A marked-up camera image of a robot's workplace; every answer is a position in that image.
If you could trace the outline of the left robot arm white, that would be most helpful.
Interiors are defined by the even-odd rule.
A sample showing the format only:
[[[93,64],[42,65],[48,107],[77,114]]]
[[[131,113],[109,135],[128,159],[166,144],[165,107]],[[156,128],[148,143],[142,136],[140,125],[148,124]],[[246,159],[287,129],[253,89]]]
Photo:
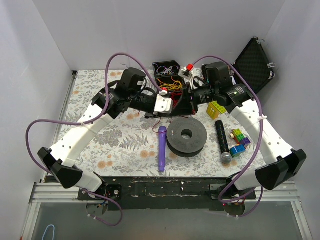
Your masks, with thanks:
[[[89,191],[95,200],[106,196],[103,179],[94,172],[81,170],[76,161],[92,139],[121,113],[129,108],[149,114],[166,113],[173,109],[173,100],[165,90],[155,92],[144,86],[146,74],[136,68],[126,69],[120,80],[101,89],[92,99],[73,127],[50,148],[42,147],[38,156],[49,172],[65,188],[79,187]]]

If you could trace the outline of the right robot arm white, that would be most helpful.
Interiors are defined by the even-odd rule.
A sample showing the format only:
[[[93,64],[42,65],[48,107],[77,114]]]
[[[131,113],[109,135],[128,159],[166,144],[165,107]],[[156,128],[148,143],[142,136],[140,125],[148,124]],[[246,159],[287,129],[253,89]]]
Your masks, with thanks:
[[[256,149],[244,169],[228,177],[226,184],[215,191],[218,199],[237,199],[256,187],[271,191],[295,177],[307,158],[302,149],[295,150],[272,127],[250,86],[245,82],[233,84],[229,73],[232,67],[224,62],[206,65],[202,85],[195,82],[183,86],[181,97],[173,109],[178,116],[194,115],[199,105],[216,101],[255,142]],[[262,154],[265,165],[249,169],[258,153]]]

